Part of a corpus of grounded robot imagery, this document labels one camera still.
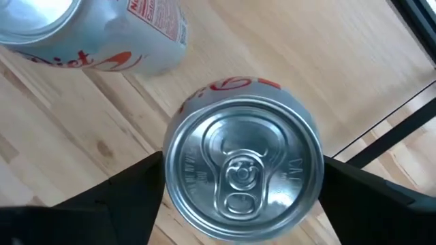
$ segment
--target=diet coke can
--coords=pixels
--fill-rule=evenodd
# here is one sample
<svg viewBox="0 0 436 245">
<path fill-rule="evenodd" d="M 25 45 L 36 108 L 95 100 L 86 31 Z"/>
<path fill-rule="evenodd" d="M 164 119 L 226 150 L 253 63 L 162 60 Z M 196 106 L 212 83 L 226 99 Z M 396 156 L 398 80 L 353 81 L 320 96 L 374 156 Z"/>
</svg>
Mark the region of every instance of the diet coke can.
<svg viewBox="0 0 436 245">
<path fill-rule="evenodd" d="M 176 0 L 0 0 L 0 44 L 53 67 L 156 74 L 185 54 Z"/>
<path fill-rule="evenodd" d="M 172 118 L 163 154 L 177 210 L 221 240 L 257 242 L 301 221 L 324 175 L 311 115 L 278 84 L 220 80 Z"/>
</svg>

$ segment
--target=can rim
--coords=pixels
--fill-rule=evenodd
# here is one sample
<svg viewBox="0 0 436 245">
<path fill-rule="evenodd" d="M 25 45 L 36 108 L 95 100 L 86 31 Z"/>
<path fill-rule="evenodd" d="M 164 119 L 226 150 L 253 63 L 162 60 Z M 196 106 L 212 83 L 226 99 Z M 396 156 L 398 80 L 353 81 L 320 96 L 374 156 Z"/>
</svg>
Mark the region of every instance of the can rim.
<svg viewBox="0 0 436 245">
<path fill-rule="evenodd" d="M 299 200 L 295 202 L 295 206 L 292 210 L 284 212 L 285 215 L 280 222 L 268 227 L 267 229 L 260 229 L 254 231 L 228 231 L 222 229 L 220 226 L 208 222 L 206 219 L 211 219 L 205 215 L 198 215 L 201 211 L 197 210 L 194 203 L 190 203 L 189 198 L 185 197 L 185 193 L 182 189 L 177 188 L 180 180 L 177 174 L 175 163 L 178 151 L 181 149 L 174 148 L 174 145 L 179 145 L 183 141 L 183 138 L 190 134 L 192 125 L 201 122 L 208 115 L 213 114 L 218 108 L 222 108 L 223 105 L 232 105 L 235 102 L 240 103 L 241 100 L 249 102 L 251 105 L 266 105 L 268 108 L 272 108 L 274 111 L 283 115 L 287 115 L 289 119 L 295 120 L 302 129 L 304 129 L 305 140 L 311 151 L 311 166 L 310 177 L 307 179 L 307 186 L 299 194 Z M 170 139 L 168 145 L 168 154 L 165 154 L 166 165 L 166 182 L 170 198 L 174 203 L 174 206 L 181 213 L 181 215 L 196 229 L 206 233 L 209 236 L 220 240 L 227 241 L 239 241 L 239 242 L 258 242 L 273 238 L 280 233 L 287 231 L 289 227 L 297 225 L 310 211 L 313 204 L 316 202 L 322 187 L 322 178 L 324 176 L 324 160 L 321 153 L 321 144 L 317 138 L 314 130 L 309 126 L 305 119 L 297 114 L 292 108 L 283 105 L 272 99 L 256 96 L 256 95 L 239 95 L 231 98 L 226 98 L 221 101 L 216 101 L 204 108 L 190 114 L 183 122 L 177 127 L 173 133 L 173 137 Z"/>
<path fill-rule="evenodd" d="M 0 33 L 0 43 L 9 46 L 22 46 L 38 43 L 40 41 L 48 39 L 53 35 L 57 34 L 61 29 L 63 29 L 70 23 L 70 20 L 76 15 L 82 3 L 83 0 L 72 0 L 72 4 L 68 7 L 67 11 L 65 11 L 65 13 L 63 13 L 62 16 L 59 17 L 59 19 L 55 20 L 48 26 L 42 27 L 38 30 L 22 35 L 7 33 L 13 38 L 4 38 L 5 35 Z"/>
</svg>

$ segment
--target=pull tab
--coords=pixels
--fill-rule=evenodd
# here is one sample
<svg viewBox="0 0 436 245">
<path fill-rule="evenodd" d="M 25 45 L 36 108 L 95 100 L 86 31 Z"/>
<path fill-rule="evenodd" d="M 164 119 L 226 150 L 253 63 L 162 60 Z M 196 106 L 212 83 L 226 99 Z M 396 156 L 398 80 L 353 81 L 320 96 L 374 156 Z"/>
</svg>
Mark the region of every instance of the pull tab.
<svg viewBox="0 0 436 245">
<path fill-rule="evenodd" d="M 264 166 L 256 156 L 240 154 L 230 157 L 221 168 L 215 196 L 218 213 L 234 220 L 255 218 L 266 194 Z"/>
</svg>

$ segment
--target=can top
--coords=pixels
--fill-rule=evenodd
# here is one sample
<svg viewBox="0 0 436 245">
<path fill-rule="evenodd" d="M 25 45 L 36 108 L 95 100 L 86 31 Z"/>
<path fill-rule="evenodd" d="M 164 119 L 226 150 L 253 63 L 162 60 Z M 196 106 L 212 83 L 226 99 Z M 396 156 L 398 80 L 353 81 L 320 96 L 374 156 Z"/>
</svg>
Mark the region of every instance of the can top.
<svg viewBox="0 0 436 245">
<path fill-rule="evenodd" d="M 81 0 L 0 0 L 0 43 L 34 42 L 65 24 Z"/>
<path fill-rule="evenodd" d="M 190 115 L 174 135 L 166 153 L 171 198 L 213 237 L 272 238 L 301 221 L 320 193 L 316 132 L 274 101 L 220 101 Z"/>
</svg>

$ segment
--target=wooden surface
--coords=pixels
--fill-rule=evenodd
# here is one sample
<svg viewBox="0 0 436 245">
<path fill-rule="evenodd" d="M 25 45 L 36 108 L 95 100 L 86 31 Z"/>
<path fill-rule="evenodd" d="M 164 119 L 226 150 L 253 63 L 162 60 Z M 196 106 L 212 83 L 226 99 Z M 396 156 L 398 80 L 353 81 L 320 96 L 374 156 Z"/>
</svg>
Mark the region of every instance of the wooden surface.
<svg viewBox="0 0 436 245">
<path fill-rule="evenodd" d="M 324 153 L 333 155 L 436 78 L 385 1 L 184 0 L 182 6 L 189 49 L 162 76 L 54 69 L 0 49 L 0 205 L 55 205 L 159 150 L 181 102 L 213 80 L 260 76 L 282 84 L 311 111 Z M 425 130 L 434 136 L 434 126 Z M 409 152 L 420 152 L 433 136 L 420 136 Z M 416 154 L 408 157 L 418 168 L 397 159 L 372 171 L 431 193 L 434 157 L 421 164 L 426 158 Z M 270 243 L 290 242 L 338 243 L 319 204 Z M 225 244 L 189 226 L 167 194 L 150 243 Z"/>
<path fill-rule="evenodd" d="M 411 113 L 436 97 L 436 84 L 388 117 L 337 156 L 347 161 Z M 385 152 L 364 170 L 409 189 L 436 197 L 436 118 Z"/>
</svg>

